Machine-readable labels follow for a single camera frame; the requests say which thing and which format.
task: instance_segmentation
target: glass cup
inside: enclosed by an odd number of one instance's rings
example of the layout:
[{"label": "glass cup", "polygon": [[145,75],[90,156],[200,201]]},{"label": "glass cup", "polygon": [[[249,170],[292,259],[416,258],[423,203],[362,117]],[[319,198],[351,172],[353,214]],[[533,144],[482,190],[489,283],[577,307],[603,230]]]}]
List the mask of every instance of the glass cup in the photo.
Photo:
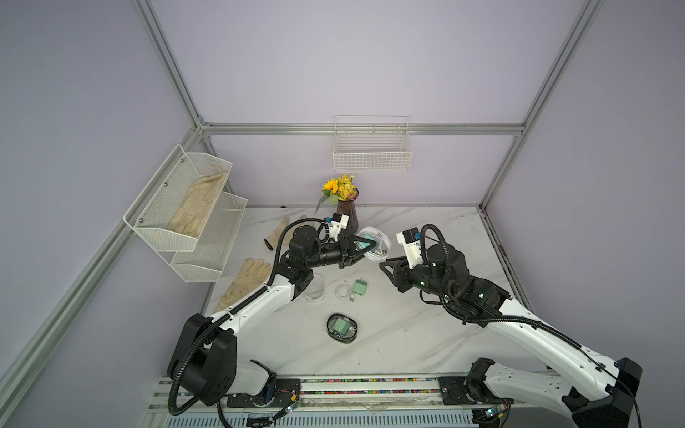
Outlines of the glass cup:
[{"label": "glass cup", "polygon": [[323,290],[323,277],[315,273],[312,282],[304,289],[304,298],[310,303],[318,303],[323,300]]}]

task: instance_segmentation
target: aluminum frame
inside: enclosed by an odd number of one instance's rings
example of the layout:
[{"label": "aluminum frame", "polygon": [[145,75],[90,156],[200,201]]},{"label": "aluminum frame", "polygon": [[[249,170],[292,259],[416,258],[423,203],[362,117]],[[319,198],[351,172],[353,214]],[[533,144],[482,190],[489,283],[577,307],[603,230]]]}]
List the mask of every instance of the aluminum frame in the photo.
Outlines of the aluminum frame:
[{"label": "aluminum frame", "polygon": [[[207,135],[334,135],[334,123],[206,123],[201,126]],[[368,129],[369,124],[349,124],[347,129]],[[511,135],[523,133],[520,123],[410,123],[412,135]]]},{"label": "aluminum frame", "polygon": [[[150,0],[132,0],[133,6],[140,16],[141,23],[164,66],[179,100],[190,121],[194,124],[181,142],[184,150],[189,150],[197,142],[202,142],[209,154],[215,155],[212,146],[211,135],[333,135],[334,124],[297,124],[297,123],[207,123],[199,115],[197,107],[192,100],[188,87],[182,77],[178,64],[171,53],[169,43],[162,31],[159,18],[154,12]],[[523,289],[514,274],[508,258],[495,233],[494,227],[487,215],[487,207],[497,193],[501,183],[511,169],[513,162],[520,153],[527,137],[533,130],[540,118],[547,102],[549,101],[556,86],[568,68],[573,54],[576,52],[582,38],[587,33],[590,25],[599,12],[603,0],[586,0],[571,31],[569,32],[562,48],[557,55],[550,71],[548,72],[536,98],[526,114],[523,124],[489,123],[489,124],[410,124],[408,132],[414,135],[511,135],[514,136],[512,144],[502,160],[497,173],[493,177],[486,194],[480,205],[479,213],[483,224],[488,232],[490,241],[495,248],[497,257],[504,267],[505,274],[509,279],[514,295],[522,304],[530,308],[528,300],[523,294]],[[168,169],[176,162],[180,153],[172,155],[160,167],[153,179],[136,200],[140,209],[145,206],[146,200],[151,197],[154,190],[161,184],[160,180],[168,172]],[[70,331],[79,313],[89,303],[90,298],[97,291],[111,266],[116,262],[119,254],[125,248],[133,231],[121,221],[110,234],[103,246],[97,251],[86,269],[73,284],[67,295],[60,301],[53,313],[48,317],[38,333],[21,353],[20,357],[11,367],[7,375],[0,381],[0,428],[5,426],[15,411],[21,406],[40,375],[51,361],[57,347]],[[208,286],[202,306],[206,306],[212,294],[214,284]]]},{"label": "aluminum frame", "polygon": [[551,69],[549,69],[549,72],[547,73],[543,85],[540,87],[538,94],[533,100],[533,104],[531,104],[528,113],[525,115],[525,119],[523,120],[523,132],[520,136],[514,137],[509,150],[504,156],[502,163],[497,169],[497,172],[495,173],[495,176],[488,187],[488,190],[483,196],[480,206],[484,210],[487,209],[488,206],[490,206],[490,204],[493,202],[495,194],[504,182],[505,177],[509,173],[509,170],[516,160],[516,157],[521,152],[521,149],[528,139],[528,136],[535,127],[535,124],[538,122],[538,119],[543,113],[547,102],[554,93],[554,90],[559,84],[564,72],[569,67],[569,63],[571,62],[573,55],[577,51],[580,42],[583,40],[583,37],[585,37],[590,29],[590,26],[599,13],[603,3],[604,0],[586,0],[585,4],[580,10],[580,13],[571,27],[569,35],[566,36],[566,40],[564,40],[564,44],[559,50],[559,54],[554,60]]},{"label": "aluminum frame", "polygon": [[[198,128],[191,128],[181,141],[184,150],[200,140]],[[176,150],[157,170],[140,193],[132,209],[133,218],[139,215],[155,190],[169,173],[183,152]],[[109,238],[88,263],[86,269],[71,286],[38,333],[24,348],[7,375],[0,381],[0,427],[5,426],[28,396],[38,378],[54,356],[58,346],[71,330],[79,313],[88,305],[109,269],[125,248],[133,231],[123,222],[114,228]]]}]

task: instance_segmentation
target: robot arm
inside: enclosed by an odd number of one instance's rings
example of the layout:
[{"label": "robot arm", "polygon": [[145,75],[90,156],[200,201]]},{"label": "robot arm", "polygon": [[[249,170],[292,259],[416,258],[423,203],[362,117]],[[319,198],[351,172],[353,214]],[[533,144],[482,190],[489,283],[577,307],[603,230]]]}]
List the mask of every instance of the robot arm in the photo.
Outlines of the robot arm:
[{"label": "robot arm", "polygon": [[[321,228],[317,231],[309,225],[300,226],[290,240],[288,252],[280,257],[287,231],[309,221],[324,223],[326,236],[319,238]],[[169,394],[171,414],[181,414],[197,401],[214,405],[228,392],[257,395],[264,403],[271,400],[275,373],[254,360],[254,365],[238,364],[238,337],[296,299],[312,281],[312,268],[328,264],[351,266],[373,248],[359,248],[357,242],[375,244],[358,236],[340,235],[340,230],[347,226],[347,216],[335,214],[329,221],[332,234],[324,220],[305,218],[291,223],[281,234],[273,272],[261,288],[223,311],[209,317],[195,314],[186,321],[167,368],[173,380]],[[180,386],[193,398],[189,404],[178,407],[176,396]]]},{"label": "robot arm", "polygon": [[[425,249],[432,229],[439,244]],[[464,324],[475,323],[511,339],[558,375],[515,370],[479,359],[463,379],[464,404],[518,399],[564,414],[581,428],[626,428],[642,368],[632,360],[591,351],[532,314],[503,288],[469,274],[464,254],[447,244],[437,227],[397,234],[406,257],[380,268],[400,292],[416,287],[438,296]]]}]

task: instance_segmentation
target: wall-mounted shelf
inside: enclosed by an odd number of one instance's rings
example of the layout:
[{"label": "wall-mounted shelf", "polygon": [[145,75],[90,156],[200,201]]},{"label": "wall-mounted shelf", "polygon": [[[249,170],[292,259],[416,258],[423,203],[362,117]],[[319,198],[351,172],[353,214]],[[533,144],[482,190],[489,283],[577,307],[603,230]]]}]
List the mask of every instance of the wall-mounted shelf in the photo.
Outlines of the wall-mounted shelf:
[{"label": "wall-mounted shelf", "polygon": [[[221,277],[238,234],[247,199],[224,192],[232,163],[207,153],[182,152],[150,202],[137,216],[133,206],[124,222],[185,281]],[[188,190],[207,177],[211,184],[195,197],[189,214],[192,227],[179,228],[179,209],[189,206]]]},{"label": "wall-mounted shelf", "polygon": [[334,170],[342,173],[409,171],[412,148],[408,124],[408,116],[336,116]]}]

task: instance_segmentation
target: flower vase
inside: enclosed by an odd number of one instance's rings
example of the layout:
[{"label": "flower vase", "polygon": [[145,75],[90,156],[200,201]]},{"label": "flower vase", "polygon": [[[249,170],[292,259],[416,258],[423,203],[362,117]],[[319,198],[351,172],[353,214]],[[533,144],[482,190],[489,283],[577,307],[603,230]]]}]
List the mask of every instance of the flower vase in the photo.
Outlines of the flower vase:
[{"label": "flower vase", "polygon": [[357,208],[354,206],[355,199],[357,198],[355,197],[350,201],[341,201],[340,199],[338,200],[338,207],[336,208],[336,213],[349,216],[349,220],[347,221],[347,228],[340,231],[343,235],[354,235],[357,233],[357,229],[359,229],[359,220],[357,219]]}]

